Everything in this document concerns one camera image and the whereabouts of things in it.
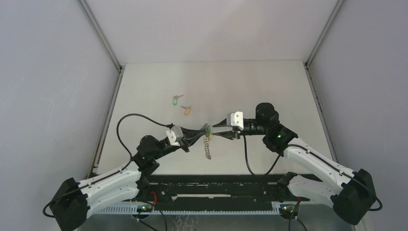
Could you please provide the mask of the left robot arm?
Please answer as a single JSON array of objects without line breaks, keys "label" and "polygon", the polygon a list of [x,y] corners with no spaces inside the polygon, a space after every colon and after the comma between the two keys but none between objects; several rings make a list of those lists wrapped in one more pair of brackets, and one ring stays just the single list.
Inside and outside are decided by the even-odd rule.
[{"label": "left robot arm", "polygon": [[113,204],[133,198],[146,200],[151,193],[146,177],[159,167],[157,160],[178,149],[188,152],[205,134],[204,128],[174,126],[162,140],[146,135],[127,163],[89,179],[66,179],[49,204],[59,228],[73,231],[93,214]]}]

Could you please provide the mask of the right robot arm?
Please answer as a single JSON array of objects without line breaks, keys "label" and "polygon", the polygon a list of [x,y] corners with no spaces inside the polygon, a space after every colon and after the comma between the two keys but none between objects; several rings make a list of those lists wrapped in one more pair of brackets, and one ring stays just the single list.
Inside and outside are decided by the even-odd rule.
[{"label": "right robot arm", "polygon": [[383,207],[368,171],[354,171],[311,148],[280,123],[279,113],[271,103],[259,103],[254,119],[244,118],[242,112],[229,113],[214,126],[231,127],[230,131],[215,133],[230,140],[262,135],[262,141],[270,151],[299,164],[318,178],[318,181],[309,180],[288,172],[279,181],[278,194],[283,200],[295,196],[324,204],[351,225],[358,225],[367,212],[379,211]]}]

